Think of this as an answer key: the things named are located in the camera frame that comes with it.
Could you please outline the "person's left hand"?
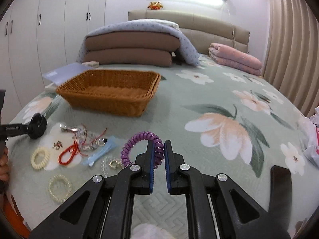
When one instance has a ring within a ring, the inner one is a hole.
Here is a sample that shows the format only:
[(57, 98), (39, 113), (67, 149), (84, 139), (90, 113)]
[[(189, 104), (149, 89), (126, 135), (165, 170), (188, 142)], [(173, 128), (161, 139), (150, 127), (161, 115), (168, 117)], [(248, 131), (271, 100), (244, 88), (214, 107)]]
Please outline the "person's left hand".
[(9, 180), (10, 167), (8, 166), (8, 161), (8, 148), (5, 146), (0, 159), (0, 180), (4, 182), (8, 182)]

